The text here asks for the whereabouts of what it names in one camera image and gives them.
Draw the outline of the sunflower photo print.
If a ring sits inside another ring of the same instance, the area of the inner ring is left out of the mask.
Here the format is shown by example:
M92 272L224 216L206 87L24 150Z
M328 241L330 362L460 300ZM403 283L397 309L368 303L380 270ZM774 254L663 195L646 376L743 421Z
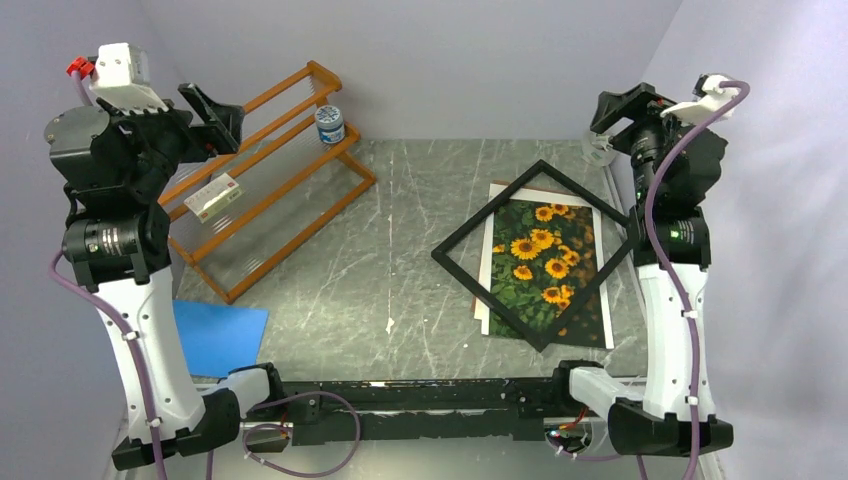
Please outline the sunflower photo print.
M538 334L570 312L555 343L607 349L606 296L574 307L602 259L594 220L587 206L512 200L501 207L493 218L490 291Z

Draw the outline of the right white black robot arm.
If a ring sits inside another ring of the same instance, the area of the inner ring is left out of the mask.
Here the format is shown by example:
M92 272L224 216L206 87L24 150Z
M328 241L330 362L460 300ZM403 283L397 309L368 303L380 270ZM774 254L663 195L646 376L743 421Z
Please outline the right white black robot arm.
M632 260L646 307L648 367L636 391L592 362L563 364L568 377L549 392L553 408L584 405L602 416L623 456L698 456L729 447L732 426L716 414L703 334L711 263L702 210L718 182L727 141L711 130L729 118L748 86L721 74L698 79L693 99L676 102L642 83L599 96L590 129L629 157L636 202Z

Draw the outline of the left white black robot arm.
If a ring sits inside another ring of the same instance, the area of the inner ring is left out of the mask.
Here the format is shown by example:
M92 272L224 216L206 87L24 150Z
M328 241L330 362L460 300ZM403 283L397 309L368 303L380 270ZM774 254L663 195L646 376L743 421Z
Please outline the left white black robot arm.
M73 275L63 285L100 314L126 397L127 431L112 463L153 465L159 476L169 456L235 440L250 411L277 418L287 396L270 363L234 369L205 390L188 371L173 308L171 220L159 199L179 165L239 151L245 112L192 83L178 90L187 109L142 83L92 82L89 101L44 132L70 202L59 255Z

